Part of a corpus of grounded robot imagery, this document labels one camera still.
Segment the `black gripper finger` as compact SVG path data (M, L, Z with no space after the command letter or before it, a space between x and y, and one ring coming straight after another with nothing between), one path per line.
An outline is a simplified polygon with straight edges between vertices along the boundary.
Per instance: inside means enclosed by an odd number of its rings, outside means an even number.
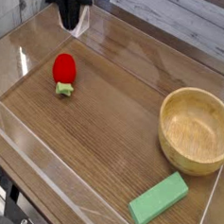
M69 9L67 7L66 2L64 2L62 0L59 2L59 10L60 10L60 17L61 17L62 25L66 29L69 29L70 28L70 24L69 24L69 20L68 20Z
M78 25L79 16L80 16L80 4L74 2L71 5L71 15L70 15L71 29L74 29Z

